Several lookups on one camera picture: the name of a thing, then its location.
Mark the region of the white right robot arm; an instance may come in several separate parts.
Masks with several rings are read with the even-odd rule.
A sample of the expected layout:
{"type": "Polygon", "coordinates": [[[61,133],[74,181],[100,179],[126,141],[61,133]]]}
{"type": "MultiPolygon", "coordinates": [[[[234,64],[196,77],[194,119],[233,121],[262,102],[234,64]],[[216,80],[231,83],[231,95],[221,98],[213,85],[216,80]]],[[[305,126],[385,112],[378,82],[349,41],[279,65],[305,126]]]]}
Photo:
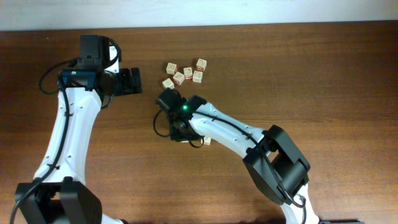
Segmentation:
{"type": "Polygon", "coordinates": [[[211,138],[240,156],[256,187],[280,205],[287,223],[320,221],[308,195],[310,163],[282,128],[244,124],[199,96],[187,99],[170,88],[156,104],[167,117],[171,140],[211,138]]]}

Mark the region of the letter K wooden block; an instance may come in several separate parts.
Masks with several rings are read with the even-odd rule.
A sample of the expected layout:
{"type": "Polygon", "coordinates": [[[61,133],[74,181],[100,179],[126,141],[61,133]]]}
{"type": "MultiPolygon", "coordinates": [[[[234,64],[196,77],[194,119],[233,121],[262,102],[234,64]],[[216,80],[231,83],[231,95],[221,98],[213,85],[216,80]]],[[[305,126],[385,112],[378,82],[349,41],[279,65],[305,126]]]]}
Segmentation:
{"type": "Polygon", "coordinates": [[[204,145],[210,145],[211,144],[211,138],[208,136],[204,136],[203,139],[201,140],[201,143],[204,145]]]}

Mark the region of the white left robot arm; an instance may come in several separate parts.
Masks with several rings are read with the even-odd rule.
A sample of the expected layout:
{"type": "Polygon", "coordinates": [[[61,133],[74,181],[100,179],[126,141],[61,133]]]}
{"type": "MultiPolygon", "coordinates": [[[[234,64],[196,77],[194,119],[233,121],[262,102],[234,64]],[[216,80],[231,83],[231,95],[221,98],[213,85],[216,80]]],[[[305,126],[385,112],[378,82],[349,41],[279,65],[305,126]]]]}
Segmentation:
{"type": "Polygon", "coordinates": [[[138,68],[120,68],[121,48],[109,37],[83,35],[80,55],[57,74],[57,117],[32,182],[19,183],[9,221],[21,211],[27,223],[125,223],[104,214],[86,187],[91,131],[105,99],[142,93],[138,68]]]}

